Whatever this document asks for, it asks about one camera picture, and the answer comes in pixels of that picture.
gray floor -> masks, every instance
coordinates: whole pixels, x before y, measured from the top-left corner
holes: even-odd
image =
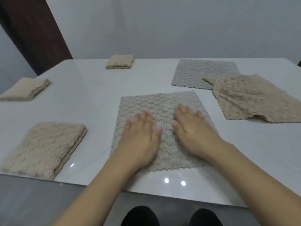
[[[50,225],[84,188],[0,175],[0,225]],[[119,195],[105,225],[120,225],[128,211],[139,205],[150,207],[161,225],[188,225],[199,208],[211,209],[224,226],[259,225],[248,209],[130,192]]]

microfiber towel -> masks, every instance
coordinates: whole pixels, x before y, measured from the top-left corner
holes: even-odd
[[[259,116],[269,122],[301,122],[301,101],[257,74],[204,77],[226,119]]]
[[[175,120],[174,108],[178,103],[188,105],[193,110],[200,110],[204,118],[214,128],[213,122],[194,91],[122,97],[111,154],[114,153],[121,139],[126,120],[133,119],[136,113],[147,110],[153,115],[154,127],[162,127],[163,132],[158,154],[154,161],[145,168],[146,172],[208,165],[203,159],[193,156],[184,149],[172,129],[171,122]]]
[[[173,76],[172,86],[212,89],[203,77],[222,77],[238,75],[235,62],[181,59]]]
[[[129,69],[133,62],[133,55],[113,55],[107,62],[106,69]]]
[[[0,169],[12,174],[53,180],[86,132],[83,124],[38,123],[4,159]]]
[[[49,79],[21,78],[0,95],[0,101],[30,101],[51,84]]]

glossy tabletop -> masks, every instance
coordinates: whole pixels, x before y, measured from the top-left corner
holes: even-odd
[[[301,99],[301,68],[286,59],[236,61]],[[211,90],[171,86],[179,59],[136,59],[131,69],[106,70],[107,60],[66,60],[38,78],[52,84],[29,102],[0,103],[0,162],[41,121],[83,123],[87,135],[55,181],[88,185],[109,157],[120,97],[194,90],[221,137],[274,178],[301,195],[301,124],[226,120]],[[136,175],[126,190],[225,205],[245,206],[213,167]]]

right hand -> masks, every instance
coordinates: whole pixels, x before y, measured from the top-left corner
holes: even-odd
[[[179,104],[175,115],[177,121],[172,122],[173,129],[190,153],[208,160],[229,144],[208,124],[200,111],[194,113],[190,107]]]

beige towel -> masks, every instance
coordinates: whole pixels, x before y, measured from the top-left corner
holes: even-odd
[[[301,101],[268,80],[254,75],[204,77],[226,119],[245,120],[257,115],[269,122],[301,122]]]
[[[83,124],[41,122],[4,159],[1,170],[53,180],[85,136]]]
[[[106,69],[129,69],[133,62],[133,55],[113,55],[107,62]]]
[[[0,95],[0,101],[30,101],[51,82],[46,79],[21,78],[10,89]]]

